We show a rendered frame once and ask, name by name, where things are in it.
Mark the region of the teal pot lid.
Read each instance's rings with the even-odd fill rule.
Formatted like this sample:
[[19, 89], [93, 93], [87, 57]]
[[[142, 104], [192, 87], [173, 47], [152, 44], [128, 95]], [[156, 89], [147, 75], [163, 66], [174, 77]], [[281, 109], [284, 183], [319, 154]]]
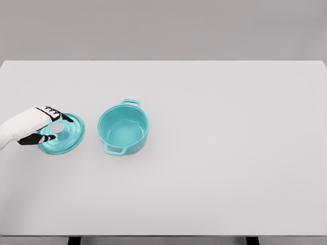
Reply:
[[[46, 127], [39, 130], [37, 133], [42, 135], [55, 135], [56, 138], [38, 145], [38, 148], [44, 153], [50, 155], [60, 155], [73, 150], [82, 141], [85, 134], [85, 125], [83, 120], [75, 114], [66, 113], [73, 122], [59, 119], [51, 122]], [[54, 133], [52, 126], [61, 123], [63, 129], [60, 133]]]

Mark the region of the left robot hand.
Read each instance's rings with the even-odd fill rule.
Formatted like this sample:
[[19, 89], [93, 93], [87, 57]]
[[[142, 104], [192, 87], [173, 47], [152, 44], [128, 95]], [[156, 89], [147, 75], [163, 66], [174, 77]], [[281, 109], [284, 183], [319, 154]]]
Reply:
[[44, 135], [38, 133], [50, 123], [58, 120], [69, 123], [74, 121], [66, 114], [50, 106], [31, 107], [10, 119], [13, 125], [15, 140], [20, 145], [37, 145], [56, 138], [55, 135]]

